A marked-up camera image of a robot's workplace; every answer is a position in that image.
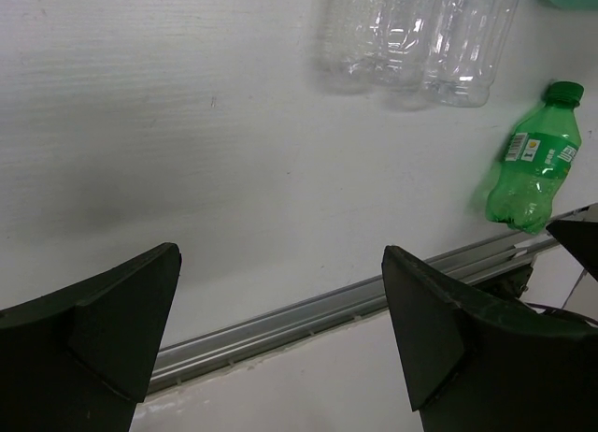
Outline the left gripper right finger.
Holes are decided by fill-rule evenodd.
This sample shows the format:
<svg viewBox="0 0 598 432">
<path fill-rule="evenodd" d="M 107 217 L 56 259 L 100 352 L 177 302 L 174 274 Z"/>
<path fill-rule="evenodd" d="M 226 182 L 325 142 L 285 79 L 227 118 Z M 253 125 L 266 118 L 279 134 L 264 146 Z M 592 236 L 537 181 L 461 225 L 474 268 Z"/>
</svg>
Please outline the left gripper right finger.
<svg viewBox="0 0 598 432">
<path fill-rule="evenodd" d="M 507 302 L 386 248 L 409 402 L 427 431 L 593 431 L 597 330 Z"/>
</svg>

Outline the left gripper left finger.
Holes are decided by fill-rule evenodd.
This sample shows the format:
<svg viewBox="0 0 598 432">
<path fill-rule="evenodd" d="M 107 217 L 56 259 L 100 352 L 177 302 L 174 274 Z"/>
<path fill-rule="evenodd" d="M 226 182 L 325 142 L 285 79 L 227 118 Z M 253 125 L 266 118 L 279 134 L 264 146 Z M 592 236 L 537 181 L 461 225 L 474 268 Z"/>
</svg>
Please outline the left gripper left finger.
<svg viewBox="0 0 598 432">
<path fill-rule="evenodd" d="M 1 312 L 4 431 L 127 431 L 145 400 L 178 285 L 163 243 Z"/>
</svg>

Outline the green plastic soda bottle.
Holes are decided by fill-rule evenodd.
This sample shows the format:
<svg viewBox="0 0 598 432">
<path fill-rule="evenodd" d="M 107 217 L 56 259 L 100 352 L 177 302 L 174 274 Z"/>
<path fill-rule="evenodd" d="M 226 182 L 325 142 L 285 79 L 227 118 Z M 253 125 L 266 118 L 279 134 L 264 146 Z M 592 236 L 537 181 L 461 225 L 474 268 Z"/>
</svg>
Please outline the green plastic soda bottle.
<svg viewBox="0 0 598 432">
<path fill-rule="evenodd" d="M 543 230 L 582 144 L 575 109 L 583 94 L 577 82 L 555 81 L 514 127 L 487 197 L 489 221 L 528 234 Z"/>
</svg>

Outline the clear plastic bottle white cap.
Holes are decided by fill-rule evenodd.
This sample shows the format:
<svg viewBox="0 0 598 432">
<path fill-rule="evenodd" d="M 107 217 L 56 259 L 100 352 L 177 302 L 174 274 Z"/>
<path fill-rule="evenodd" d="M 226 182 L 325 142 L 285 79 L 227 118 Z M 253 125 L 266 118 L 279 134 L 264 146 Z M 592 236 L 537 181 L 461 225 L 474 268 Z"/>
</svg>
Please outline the clear plastic bottle white cap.
<svg viewBox="0 0 598 432">
<path fill-rule="evenodd" d="M 326 89 L 416 92 L 437 0 L 322 0 L 315 65 Z"/>
</svg>

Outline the clear bottle blue label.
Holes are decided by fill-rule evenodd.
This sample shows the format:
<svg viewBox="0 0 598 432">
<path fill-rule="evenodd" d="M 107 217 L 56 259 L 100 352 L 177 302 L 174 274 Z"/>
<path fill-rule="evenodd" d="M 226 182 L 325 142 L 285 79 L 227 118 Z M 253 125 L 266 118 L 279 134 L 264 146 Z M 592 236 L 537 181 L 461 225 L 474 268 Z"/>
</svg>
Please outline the clear bottle blue label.
<svg viewBox="0 0 598 432">
<path fill-rule="evenodd" d="M 479 108 L 489 99 L 519 0 L 436 0 L 422 90 L 431 102 Z"/>
</svg>

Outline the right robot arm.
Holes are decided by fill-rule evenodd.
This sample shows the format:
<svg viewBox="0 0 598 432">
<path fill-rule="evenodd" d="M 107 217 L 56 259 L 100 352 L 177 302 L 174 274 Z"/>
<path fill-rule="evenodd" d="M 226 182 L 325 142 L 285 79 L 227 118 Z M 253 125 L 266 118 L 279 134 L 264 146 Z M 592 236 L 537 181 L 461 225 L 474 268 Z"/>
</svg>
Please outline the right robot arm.
<svg viewBox="0 0 598 432">
<path fill-rule="evenodd" d="M 598 279 L 598 223 L 557 220 L 548 232 L 587 270 Z"/>
</svg>

